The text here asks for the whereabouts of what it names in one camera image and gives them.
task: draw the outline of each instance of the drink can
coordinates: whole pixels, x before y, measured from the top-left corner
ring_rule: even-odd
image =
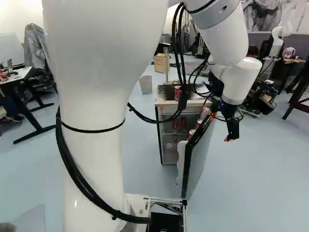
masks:
[[[195,129],[192,129],[192,130],[189,131],[189,139],[191,139],[191,137],[194,135],[195,131],[196,131]]]
[[[175,86],[174,90],[175,90],[174,99],[178,101],[180,98],[180,94],[182,92],[181,86]]]
[[[203,120],[202,119],[198,119],[197,120],[197,128],[200,127],[200,125],[202,125]]]
[[[174,129],[178,129],[178,125],[179,125],[178,120],[175,119],[175,120],[173,121],[173,128],[174,128]]]
[[[186,117],[181,117],[180,121],[181,121],[182,128],[186,129],[187,128],[187,118]]]

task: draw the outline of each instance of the person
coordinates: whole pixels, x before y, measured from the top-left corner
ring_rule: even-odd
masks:
[[[248,53],[247,57],[253,57],[253,58],[258,58],[259,56],[259,49],[255,45],[250,45],[248,47]]]
[[[13,122],[23,121],[24,117],[18,115],[19,111],[11,97],[3,97],[0,95],[0,107],[1,106],[6,111],[6,116],[4,117],[4,120]]]

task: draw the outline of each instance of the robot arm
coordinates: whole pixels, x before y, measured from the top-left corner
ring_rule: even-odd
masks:
[[[211,52],[208,63],[212,90],[222,98],[212,110],[220,110],[225,117],[229,132],[226,141],[237,139],[239,121],[234,114],[262,67],[257,59],[246,58],[249,42],[241,2],[192,0],[185,5]]]
[[[104,199],[112,209],[129,215],[119,125],[124,122],[130,93],[157,47],[169,1],[42,0],[42,5],[61,121],[69,126],[58,123],[57,129],[62,128],[65,148],[84,179],[91,183],[96,193],[92,197],[100,203]],[[191,0],[186,8],[206,41],[213,62],[224,66],[221,76],[213,70],[224,83],[222,98],[226,102],[239,100],[239,104],[257,76],[256,69],[250,71],[249,62],[243,62],[248,38],[239,1]],[[125,229],[126,221],[112,218],[92,204],[66,171],[63,189],[65,232]]]

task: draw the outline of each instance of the black zip tie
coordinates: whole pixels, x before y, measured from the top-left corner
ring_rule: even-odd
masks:
[[[126,119],[124,119],[122,121],[122,123],[120,123],[119,125],[111,127],[111,128],[108,128],[108,129],[102,129],[102,130],[83,130],[83,129],[78,129],[78,128],[71,127],[71,126],[65,124],[63,121],[61,121],[60,109],[59,108],[57,110],[56,118],[60,121],[61,125],[64,126],[65,128],[67,128],[67,129],[69,129],[71,131],[75,131],[75,132],[79,132],[79,133],[86,133],[86,134],[97,134],[97,133],[105,133],[105,132],[113,131],[113,130],[121,127],[124,124],[125,120],[126,120]]]

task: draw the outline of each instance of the gray cloth cover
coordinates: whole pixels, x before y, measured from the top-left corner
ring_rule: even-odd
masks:
[[[34,23],[26,25],[24,50],[26,67],[47,70],[46,63],[49,66],[49,58],[44,30]]]

